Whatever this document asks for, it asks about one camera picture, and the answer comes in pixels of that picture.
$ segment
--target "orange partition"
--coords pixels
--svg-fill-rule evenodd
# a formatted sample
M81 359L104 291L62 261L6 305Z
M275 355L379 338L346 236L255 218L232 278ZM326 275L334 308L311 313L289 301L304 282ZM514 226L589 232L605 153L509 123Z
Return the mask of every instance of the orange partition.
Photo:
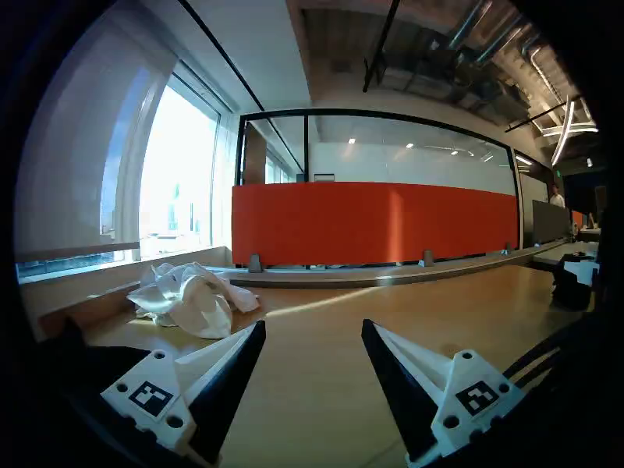
M517 246L513 195L401 183L285 183L233 188L232 257L262 264L364 264Z
M578 211L572 212L572 220L579 226L579 229L583 227L583 213L579 213Z

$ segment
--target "gray partition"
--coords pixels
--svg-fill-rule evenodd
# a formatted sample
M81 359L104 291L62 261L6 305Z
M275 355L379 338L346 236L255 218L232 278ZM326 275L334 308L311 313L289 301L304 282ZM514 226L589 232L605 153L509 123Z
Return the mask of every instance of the gray partition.
M520 173L522 187L524 245L531 247L535 244L533 238L533 201L548 202L548 188L544 182Z
M533 238L535 243L546 243L570 235L570 214L543 201L533 200Z

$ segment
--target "table surface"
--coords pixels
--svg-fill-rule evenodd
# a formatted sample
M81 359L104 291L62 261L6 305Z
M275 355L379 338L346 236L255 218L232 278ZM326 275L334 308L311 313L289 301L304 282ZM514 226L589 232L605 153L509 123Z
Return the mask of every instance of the table surface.
M536 254L533 257L533 261L541 264L556 265L566 254L574 254L575 252L596 252L597 250L597 242L566 243L554 249Z
M551 305L552 275L505 266L435 282L365 289L253 289L267 340L222 447L222 467L405 466L405 447L363 346L370 318L437 353L475 349L503 371L580 313ZM211 344L179 328L117 317L99 346L184 355Z

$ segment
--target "window sill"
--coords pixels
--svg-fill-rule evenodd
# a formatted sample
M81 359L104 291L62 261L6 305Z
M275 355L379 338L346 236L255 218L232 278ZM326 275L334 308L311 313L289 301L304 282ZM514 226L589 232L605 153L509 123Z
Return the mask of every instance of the window sill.
M113 261L113 262L106 263L106 264L91 265L89 267L72 268L70 270L61 270L61 271L54 271L52 273L43 273L41 275L23 276L22 278L18 278L17 282L20 286L22 286L22 285L28 285L28 284L33 284L33 283L39 283L39 282L50 282L59 278L67 278L67 277L74 276L74 275L83 275L85 273L91 273L94 271L109 270L111 268L120 268L120 267L124 267L126 265L131 265L131 264L142 265L142 264L149 264L153 261L162 261L162 263L166 263L167 259L173 260L175 259L175 257L178 257L180 255L192 254L192 253L201 252L204 250L211 250L211 249L214 249L214 247L202 246L202 247L198 247L192 250L181 250L179 252L170 252L167 254L164 253L161 255L154 255L152 257L145 257L137 261L133 261L133 260Z

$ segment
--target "crumpled white towel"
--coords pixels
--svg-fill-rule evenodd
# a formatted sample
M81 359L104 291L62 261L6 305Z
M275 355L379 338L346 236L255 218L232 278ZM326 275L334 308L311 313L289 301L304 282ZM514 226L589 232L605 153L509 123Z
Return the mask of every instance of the crumpled white towel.
M197 262L173 267L150 267L140 280L140 288L128 294L139 306L138 317L149 317L155 324L179 326L191 335L207 339L229 336L232 310L241 312L258 307L256 296L227 278L206 270Z

